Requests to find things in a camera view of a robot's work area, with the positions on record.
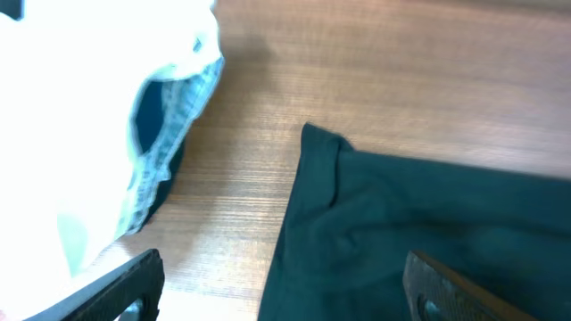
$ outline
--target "denim fabric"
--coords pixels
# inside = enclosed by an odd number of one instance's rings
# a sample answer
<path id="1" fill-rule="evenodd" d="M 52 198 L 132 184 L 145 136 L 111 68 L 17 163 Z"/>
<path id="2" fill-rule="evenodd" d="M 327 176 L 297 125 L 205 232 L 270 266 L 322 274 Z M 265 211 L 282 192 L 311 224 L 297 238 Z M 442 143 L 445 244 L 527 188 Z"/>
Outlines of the denim fabric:
<path id="1" fill-rule="evenodd" d="M 191 78 L 147 85 L 143 108 L 133 119 L 141 156 L 127 190 L 117 236 L 132 235 L 143 227 L 157 187 L 171 179 L 170 162 L 192 122 L 203 112 L 219 82 L 223 65 L 224 58 L 219 58 Z"/>

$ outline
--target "wood grain surface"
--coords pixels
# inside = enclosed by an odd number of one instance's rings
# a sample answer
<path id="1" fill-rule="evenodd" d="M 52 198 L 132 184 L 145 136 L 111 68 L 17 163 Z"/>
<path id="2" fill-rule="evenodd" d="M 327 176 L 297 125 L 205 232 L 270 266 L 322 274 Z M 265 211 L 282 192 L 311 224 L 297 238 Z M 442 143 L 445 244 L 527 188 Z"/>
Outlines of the wood grain surface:
<path id="1" fill-rule="evenodd" d="M 227 65 L 172 195 L 93 268 L 157 248 L 160 319 L 254 320 L 307 121 L 372 152 L 571 177 L 571 16 L 516 1 L 220 0 Z"/>

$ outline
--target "white fabric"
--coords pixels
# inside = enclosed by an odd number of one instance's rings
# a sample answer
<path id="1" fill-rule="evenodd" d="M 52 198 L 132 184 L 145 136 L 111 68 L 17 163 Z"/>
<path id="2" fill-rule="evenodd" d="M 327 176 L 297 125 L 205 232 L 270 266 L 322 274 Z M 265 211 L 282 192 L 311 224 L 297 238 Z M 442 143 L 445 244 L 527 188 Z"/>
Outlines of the white fabric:
<path id="1" fill-rule="evenodd" d="M 208 2 L 26 0 L 22 21 L 0 13 L 0 311 L 29 317 L 60 299 L 58 220 L 87 242 L 82 266 L 114 241 L 141 85 L 220 57 L 217 42 L 193 52 L 218 32 Z"/>

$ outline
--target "dark green cloth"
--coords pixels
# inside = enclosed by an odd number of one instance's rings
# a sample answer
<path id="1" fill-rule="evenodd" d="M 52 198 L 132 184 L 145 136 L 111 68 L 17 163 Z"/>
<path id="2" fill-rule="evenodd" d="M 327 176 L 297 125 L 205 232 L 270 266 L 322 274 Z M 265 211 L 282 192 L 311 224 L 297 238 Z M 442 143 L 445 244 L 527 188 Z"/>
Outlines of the dark green cloth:
<path id="1" fill-rule="evenodd" d="M 306 125 L 259 320 L 410 320 L 410 250 L 571 320 L 570 201 L 567 181 L 359 152 Z"/>

